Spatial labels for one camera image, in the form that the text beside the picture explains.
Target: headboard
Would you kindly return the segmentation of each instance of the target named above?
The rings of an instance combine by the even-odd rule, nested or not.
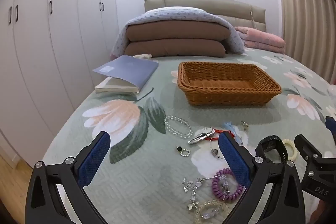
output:
[[[145,0],[146,12],[172,6],[203,9],[210,14],[224,18],[233,27],[250,27],[266,32],[265,9],[243,2],[234,0]]]

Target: white wardrobe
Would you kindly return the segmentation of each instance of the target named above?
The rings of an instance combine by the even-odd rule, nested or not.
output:
[[[103,77],[116,0],[0,0],[0,134],[33,166]]]

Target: purple spiral hair tie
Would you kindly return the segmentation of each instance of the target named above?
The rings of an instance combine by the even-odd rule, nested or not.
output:
[[[236,200],[242,194],[244,186],[238,184],[236,191],[233,194],[230,194],[228,190],[223,191],[221,188],[222,186],[227,186],[227,184],[226,185],[223,184],[223,181],[227,182],[226,175],[231,175],[235,177],[231,169],[226,168],[223,170],[219,170],[219,172],[217,172],[217,175],[219,176],[212,179],[211,188],[214,195],[220,200],[226,200],[226,201]]]

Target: notebook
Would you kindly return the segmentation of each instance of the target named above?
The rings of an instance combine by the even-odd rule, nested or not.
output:
[[[95,87],[97,92],[125,91],[140,92],[158,67],[158,63],[123,55],[110,61],[94,72],[108,76]]]

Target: black watch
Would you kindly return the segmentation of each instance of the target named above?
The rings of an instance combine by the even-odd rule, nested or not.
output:
[[[273,149],[277,150],[281,158],[281,164],[284,164],[288,160],[288,152],[282,140],[276,135],[271,135],[264,138],[258,144],[257,148],[255,149],[255,152],[257,156],[272,162],[269,158],[266,157],[265,153]]]

